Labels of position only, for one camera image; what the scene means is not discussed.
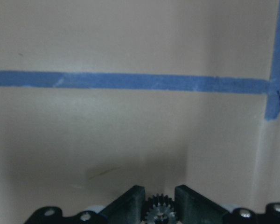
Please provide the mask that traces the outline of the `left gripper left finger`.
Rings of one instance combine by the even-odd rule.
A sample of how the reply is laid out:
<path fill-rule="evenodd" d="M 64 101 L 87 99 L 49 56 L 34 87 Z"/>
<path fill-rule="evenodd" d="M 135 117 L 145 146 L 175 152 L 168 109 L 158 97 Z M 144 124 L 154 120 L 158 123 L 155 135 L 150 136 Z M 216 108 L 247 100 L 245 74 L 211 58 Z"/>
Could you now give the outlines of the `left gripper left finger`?
<path fill-rule="evenodd" d="M 145 199 L 145 188 L 134 185 L 101 210 L 99 215 L 106 224 L 140 224 Z"/>

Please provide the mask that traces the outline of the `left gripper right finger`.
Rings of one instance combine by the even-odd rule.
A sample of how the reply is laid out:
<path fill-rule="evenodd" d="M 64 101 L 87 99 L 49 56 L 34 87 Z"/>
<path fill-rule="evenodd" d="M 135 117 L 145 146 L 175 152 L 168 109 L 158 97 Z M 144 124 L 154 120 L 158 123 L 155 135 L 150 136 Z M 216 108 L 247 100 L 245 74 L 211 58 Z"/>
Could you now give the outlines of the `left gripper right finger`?
<path fill-rule="evenodd" d="M 175 187 L 175 210 L 183 224 L 222 224 L 230 212 L 186 185 Z"/>

